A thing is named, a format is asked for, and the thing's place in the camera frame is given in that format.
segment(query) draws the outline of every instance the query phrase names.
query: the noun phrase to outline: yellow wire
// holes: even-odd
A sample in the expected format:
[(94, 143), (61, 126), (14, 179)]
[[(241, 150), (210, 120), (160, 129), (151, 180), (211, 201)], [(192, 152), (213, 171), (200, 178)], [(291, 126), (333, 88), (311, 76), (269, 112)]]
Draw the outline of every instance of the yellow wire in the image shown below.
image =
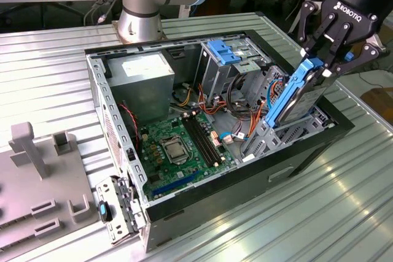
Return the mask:
[(179, 104), (178, 106), (179, 107), (184, 107), (186, 104), (188, 104), (189, 100), (190, 100), (190, 95), (191, 95), (191, 88), (189, 89), (189, 92), (187, 94), (187, 98), (185, 99), (185, 101), (182, 102), (181, 104)]

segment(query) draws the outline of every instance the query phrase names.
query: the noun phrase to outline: motherboard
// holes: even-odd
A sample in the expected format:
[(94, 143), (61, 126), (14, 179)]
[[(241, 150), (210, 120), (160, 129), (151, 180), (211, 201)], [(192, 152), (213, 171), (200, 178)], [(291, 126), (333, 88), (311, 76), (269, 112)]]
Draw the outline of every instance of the motherboard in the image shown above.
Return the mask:
[(234, 157), (205, 114), (185, 114), (141, 128), (140, 160), (149, 200), (180, 190), (236, 167)]

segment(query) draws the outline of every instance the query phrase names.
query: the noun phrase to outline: ram slot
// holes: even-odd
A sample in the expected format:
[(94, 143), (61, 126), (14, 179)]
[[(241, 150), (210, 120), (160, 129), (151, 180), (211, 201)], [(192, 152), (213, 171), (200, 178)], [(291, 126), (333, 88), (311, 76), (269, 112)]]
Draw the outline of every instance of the ram slot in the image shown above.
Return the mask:
[(198, 120), (195, 118), (185, 118), (182, 122), (198, 151), (201, 153), (206, 165), (208, 165), (208, 167), (213, 167), (214, 163), (221, 163), (222, 160), (219, 154), (210, 140), (206, 137)]

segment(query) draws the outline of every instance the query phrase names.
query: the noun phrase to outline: metal table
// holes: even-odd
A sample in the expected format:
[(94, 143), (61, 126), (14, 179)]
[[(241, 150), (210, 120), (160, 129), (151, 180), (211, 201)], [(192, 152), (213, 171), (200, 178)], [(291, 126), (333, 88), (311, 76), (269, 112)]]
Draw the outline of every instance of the metal table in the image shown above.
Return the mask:
[[(299, 47), (254, 13), (163, 22), (171, 37), (255, 29), (294, 66)], [(115, 174), (99, 126), (83, 49), (119, 44), (111, 26), (0, 37), (0, 147), (11, 123), (29, 120), (36, 136), (68, 129), (77, 136), (92, 190)], [(327, 97), (356, 128), (304, 173), (145, 254), (139, 238), (112, 248), (100, 222), (15, 261), (391, 261), (391, 127), (340, 83)]]

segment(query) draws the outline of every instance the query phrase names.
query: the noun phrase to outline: blue plastic clip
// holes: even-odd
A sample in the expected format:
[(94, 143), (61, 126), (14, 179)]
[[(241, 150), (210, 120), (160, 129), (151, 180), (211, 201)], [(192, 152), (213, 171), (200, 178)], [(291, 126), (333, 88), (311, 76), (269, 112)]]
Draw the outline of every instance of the blue plastic clip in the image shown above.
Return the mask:
[(276, 126), (276, 121), (280, 113), (288, 105), (294, 94), (304, 86), (306, 83), (305, 78), (307, 77), (309, 71), (322, 67), (323, 65), (324, 63), (319, 58), (306, 59), (299, 65), (297, 70), (289, 79), (288, 85), (285, 87), (284, 91), (281, 93), (275, 104), (266, 115), (265, 121), (271, 128)]
[(105, 205), (104, 204), (100, 205), (99, 210), (101, 211), (101, 215), (105, 215), (106, 209), (105, 209)]
[(241, 58), (236, 56), (222, 40), (209, 41), (208, 46), (224, 66), (241, 61)]

